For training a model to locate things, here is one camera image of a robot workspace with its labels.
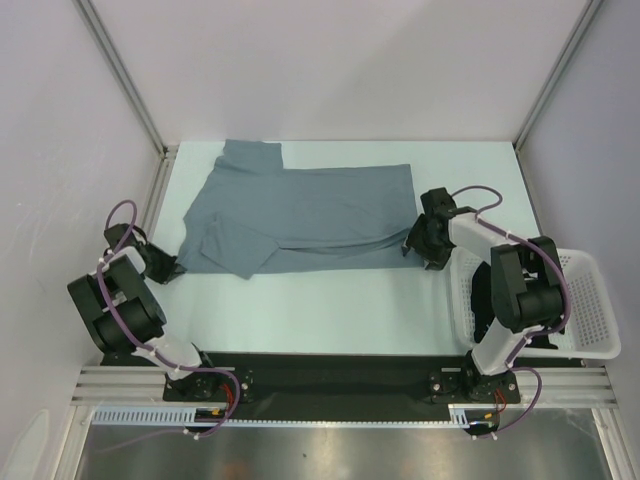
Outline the light blue t shirt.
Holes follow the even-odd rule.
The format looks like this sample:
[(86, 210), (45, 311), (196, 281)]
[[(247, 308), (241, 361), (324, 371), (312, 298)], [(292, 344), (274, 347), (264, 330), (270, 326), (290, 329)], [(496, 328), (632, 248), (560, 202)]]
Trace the light blue t shirt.
[(279, 143), (226, 141), (184, 216), (189, 273), (420, 268), (401, 247), (418, 213), (408, 164), (288, 169)]

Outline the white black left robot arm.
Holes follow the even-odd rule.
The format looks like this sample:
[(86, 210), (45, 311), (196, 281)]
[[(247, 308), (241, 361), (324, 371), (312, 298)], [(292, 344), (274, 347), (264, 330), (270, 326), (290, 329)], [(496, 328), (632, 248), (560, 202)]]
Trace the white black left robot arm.
[[(206, 402), (223, 386), (220, 374), (195, 345), (166, 329), (166, 316), (146, 284), (165, 285), (186, 269), (149, 242), (144, 230), (124, 223), (107, 227), (109, 257), (102, 273), (91, 272), (67, 285), (67, 291), (98, 349), (120, 359), (145, 359), (165, 372), (163, 399)], [(194, 367), (183, 371), (183, 366)]]

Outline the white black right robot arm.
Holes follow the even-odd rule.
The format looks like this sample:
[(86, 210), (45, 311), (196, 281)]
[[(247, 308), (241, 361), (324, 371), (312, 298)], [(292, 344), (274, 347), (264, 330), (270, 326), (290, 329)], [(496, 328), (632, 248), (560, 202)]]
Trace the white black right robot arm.
[(485, 403), (511, 383), (514, 362), (531, 340), (564, 329), (570, 294), (555, 243), (524, 239), (484, 219), (484, 209), (458, 206), (444, 188), (420, 197), (423, 212), (408, 233), (402, 253), (417, 253), (428, 270), (441, 271), (457, 248), (481, 259), (471, 295), (482, 310), (484, 336), (463, 357), (459, 371), (429, 379), (434, 403)]

